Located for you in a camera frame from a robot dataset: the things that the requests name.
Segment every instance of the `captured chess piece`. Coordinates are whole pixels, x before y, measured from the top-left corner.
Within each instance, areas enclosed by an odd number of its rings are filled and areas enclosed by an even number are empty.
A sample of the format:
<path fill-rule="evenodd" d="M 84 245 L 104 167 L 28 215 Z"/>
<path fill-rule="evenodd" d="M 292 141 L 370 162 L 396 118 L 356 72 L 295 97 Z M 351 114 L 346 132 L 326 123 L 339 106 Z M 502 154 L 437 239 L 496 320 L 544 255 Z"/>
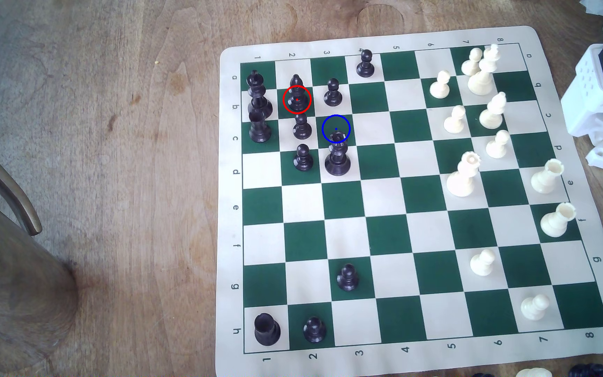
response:
<path fill-rule="evenodd" d="M 255 318 L 255 339 L 262 346 L 273 346 L 281 337 L 281 327 L 273 317 L 261 313 Z"/>
<path fill-rule="evenodd" d="M 339 92 L 339 80 L 330 79 L 327 82 L 327 92 L 325 93 L 325 104 L 327 106 L 339 106 L 343 100 L 343 95 Z"/>
<path fill-rule="evenodd" d="M 357 64 L 356 72 L 361 77 L 371 77 L 373 73 L 376 71 L 374 68 L 374 64 L 371 64 L 371 59 L 373 55 L 371 54 L 371 50 L 362 50 L 362 54 L 360 55 L 362 62 Z"/>

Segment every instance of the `chess piece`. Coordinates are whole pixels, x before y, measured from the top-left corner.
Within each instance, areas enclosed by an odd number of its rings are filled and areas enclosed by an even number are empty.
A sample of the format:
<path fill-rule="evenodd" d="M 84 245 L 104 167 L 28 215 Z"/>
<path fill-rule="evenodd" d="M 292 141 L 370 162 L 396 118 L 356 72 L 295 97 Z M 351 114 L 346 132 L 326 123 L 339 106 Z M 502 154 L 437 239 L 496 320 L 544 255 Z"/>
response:
<path fill-rule="evenodd" d="M 473 151 L 462 155 L 457 171 L 448 176 L 446 187 L 456 197 L 466 197 L 474 191 L 474 176 L 478 174 L 481 158 Z"/>
<path fill-rule="evenodd" d="M 543 170 L 536 172 L 532 175 L 530 183 L 536 192 L 541 194 L 548 194 L 552 192 L 557 184 L 557 177 L 561 176 L 564 172 L 564 165 L 562 161 L 551 158 L 543 165 Z"/>
<path fill-rule="evenodd" d="M 559 237 L 567 231 L 569 221 L 576 218 L 576 208 L 570 202 L 561 202 L 555 212 L 545 214 L 541 218 L 541 230 L 548 237 Z"/>

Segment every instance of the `white square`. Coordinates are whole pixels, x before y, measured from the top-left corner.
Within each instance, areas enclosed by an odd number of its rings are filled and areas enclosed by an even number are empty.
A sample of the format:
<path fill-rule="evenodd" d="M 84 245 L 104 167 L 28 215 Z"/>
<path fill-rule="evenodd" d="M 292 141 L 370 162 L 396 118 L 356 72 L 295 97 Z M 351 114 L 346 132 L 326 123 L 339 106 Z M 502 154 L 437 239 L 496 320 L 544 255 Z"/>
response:
<path fill-rule="evenodd" d="M 414 253 L 455 250 L 448 211 L 407 213 L 406 220 Z"/>
<path fill-rule="evenodd" d="M 427 107 L 420 79 L 386 81 L 385 94 L 390 111 L 418 110 Z"/>
<path fill-rule="evenodd" d="M 360 159 L 357 156 L 357 147 L 349 146 L 346 155 L 350 159 L 350 169 L 342 176 L 333 176 L 325 169 L 325 158 L 329 156 L 330 150 L 323 148 L 318 150 L 318 164 L 320 164 L 320 182 L 336 183 L 336 182 L 351 182 L 360 180 Z"/>
<path fill-rule="evenodd" d="M 464 292 L 421 295 L 420 306 L 428 339 L 470 337 L 474 334 Z"/>
<path fill-rule="evenodd" d="M 455 63 L 448 48 L 435 50 L 417 50 L 415 62 L 418 64 L 418 73 L 421 79 L 436 78 L 440 71 L 446 70 L 455 76 Z"/>
<path fill-rule="evenodd" d="M 521 168 L 520 176 L 523 177 L 524 193 L 527 194 L 529 204 L 546 204 L 551 202 L 568 202 L 567 192 L 564 190 L 562 177 L 555 179 L 555 188 L 550 193 L 540 194 L 532 187 L 532 176 L 543 170 L 540 168 Z"/>
<path fill-rule="evenodd" d="M 326 259 L 285 263 L 288 305 L 326 303 L 332 300 L 330 266 Z"/>
<path fill-rule="evenodd" d="M 593 282 L 594 275 L 581 241 L 541 244 L 552 285 Z"/>
<path fill-rule="evenodd" d="M 395 144 L 399 176 L 428 176 L 439 174 L 434 141 L 408 141 Z"/>
<path fill-rule="evenodd" d="M 285 261 L 283 223 L 243 227 L 243 264 L 282 263 Z"/>
<path fill-rule="evenodd" d="M 547 132 L 537 101 L 507 102 L 504 108 L 504 120 L 507 122 L 508 132 L 512 135 Z"/>
<path fill-rule="evenodd" d="M 520 306 L 523 304 L 524 299 L 540 294 L 548 296 L 548 299 L 550 300 L 550 306 L 546 309 L 543 318 L 539 321 L 532 321 L 525 318 L 523 312 L 520 310 Z M 513 305 L 513 314 L 515 315 L 515 323 L 518 325 L 518 331 L 526 332 L 564 329 L 562 317 L 560 316 L 557 307 L 553 286 L 543 285 L 540 287 L 509 288 L 508 295 L 511 297 L 511 305 Z"/>
<path fill-rule="evenodd" d="M 471 138 L 467 117 L 464 116 L 464 128 L 458 133 L 450 133 L 444 128 L 444 121 L 453 112 L 452 107 L 434 107 L 427 109 L 427 120 L 430 122 L 432 140 L 467 139 Z"/>
<path fill-rule="evenodd" d="M 537 226 L 529 205 L 490 207 L 489 210 L 498 246 L 539 244 Z"/>
<path fill-rule="evenodd" d="M 488 207 L 488 199 L 485 197 L 485 190 L 483 189 L 483 181 L 481 180 L 480 173 L 474 176 L 474 190 L 466 197 L 456 197 L 448 191 L 448 176 L 450 175 L 440 176 L 441 187 L 444 190 L 444 199 L 446 200 L 447 210 L 478 209 Z"/>
<path fill-rule="evenodd" d="M 358 146 L 374 144 L 392 144 L 395 136 L 392 131 L 390 113 L 353 114 L 352 131 L 355 132 L 355 143 Z"/>
<path fill-rule="evenodd" d="M 376 298 L 420 295 L 412 253 L 372 256 L 371 275 Z"/>
<path fill-rule="evenodd" d="M 246 352 L 285 351 L 290 348 L 288 306 L 260 306 L 243 308 L 245 323 L 243 324 L 244 347 Z M 267 313 L 281 328 L 281 337 L 272 346 L 262 346 L 255 339 L 255 318 L 261 313 Z"/>
<path fill-rule="evenodd" d="M 317 221 L 325 218 L 322 184 L 294 184 L 282 187 L 283 222 Z"/>
<path fill-rule="evenodd" d="M 367 179 L 360 183 L 367 217 L 406 213 L 401 178 Z"/>
<path fill-rule="evenodd" d="M 494 252 L 494 261 L 492 262 L 492 272 L 488 276 L 479 276 L 471 269 L 471 258 L 481 253 L 484 248 L 456 250 L 457 265 L 460 267 L 460 277 L 462 278 L 462 287 L 465 292 L 475 290 L 494 290 L 508 288 L 507 277 L 504 275 L 502 259 L 497 247 L 488 247 Z"/>
<path fill-rule="evenodd" d="M 325 220 L 327 258 L 369 256 L 369 237 L 365 217 Z"/>
<path fill-rule="evenodd" d="M 243 189 L 281 185 L 281 154 L 278 151 L 243 155 Z"/>
<path fill-rule="evenodd" d="M 332 323 L 335 346 L 381 343 L 375 298 L 332 301 Z"/>

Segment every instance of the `chessboard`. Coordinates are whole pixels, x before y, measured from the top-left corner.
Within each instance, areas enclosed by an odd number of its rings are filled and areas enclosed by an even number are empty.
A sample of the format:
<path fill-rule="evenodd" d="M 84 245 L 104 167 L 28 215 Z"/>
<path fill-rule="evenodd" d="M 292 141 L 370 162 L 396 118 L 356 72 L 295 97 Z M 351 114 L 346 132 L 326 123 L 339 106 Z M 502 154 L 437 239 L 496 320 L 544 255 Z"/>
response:
<path fill-rule="evenodd" d="M 231 47 L 220 72 L 218 376 L 603 353 L 603 228 L 532 28 Z"/>

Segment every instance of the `black pawn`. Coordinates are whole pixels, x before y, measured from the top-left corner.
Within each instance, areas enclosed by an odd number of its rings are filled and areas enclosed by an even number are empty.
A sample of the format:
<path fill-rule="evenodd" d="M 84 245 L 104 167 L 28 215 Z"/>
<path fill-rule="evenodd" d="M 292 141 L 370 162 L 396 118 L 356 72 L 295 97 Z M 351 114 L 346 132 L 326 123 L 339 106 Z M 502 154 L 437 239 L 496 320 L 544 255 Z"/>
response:
<path fill-rule="evenodd" d="M 271 315 L 262 313 L 255 318 L 255 339 L 262 346 L 273 346 L 281 337 L 281 327 Z"/>
<path fill-rule="evenodd" d="M 330 143 L 330 154 L 325 158 L 325 169 L 334 176 L 344 175 L 350 169 L 350 159 L 346 155 L 348 145 L 346 141 L 337 143 L 345 137 L 342 132 L 334 132 L 330 135 L 330 139 L 334 142 Z"/>
<path fill-rule="evenodd" d="M 371 50 L 362 50 L 360 57 L 362 58 L 362 62 L 357 64 L 357 74 L 362 77 L 371 77 L 376 70 L 374 64 L 371 64 L 371 58 L 373 57 Z"/>
<path fill-rule="evenodd" d="M 306 114 L 297 114 L 295 116 L 295 122 L 297 124 L 292 127 L 292 133 L 295 135 L 295 138 L 299 140 L 308 139 L 309 136 L 311 136 L 313 129 L 311 128 L 311 125 L 306 122 Z"/>
<path fill-rule="evenodd" d="M 336 276 L 336 282 L 339 283 L 339 287 L 342 290 L 350 292 L 357 288 L 357 284 L 360 282 L 359 276 L 355 271 L 355 266 L 348 263 L 341 268 L 339 275 Z"/>
<path fill-rule="evenodd" d="M 318 317 L 311 317 L 304 325 L 304 338 L 311 343 L 318 343 L 325 339 L 327 327 Z"/>
<path fill-rule="evenodd" d="M 341 100 L 343 100 L 343 95 L 339 92 L 339 80 L 330 79 L 327 82 L 327 93 L 325 93 L 325 103 L 327 106 L 339 106 L 341 104 Z"/>

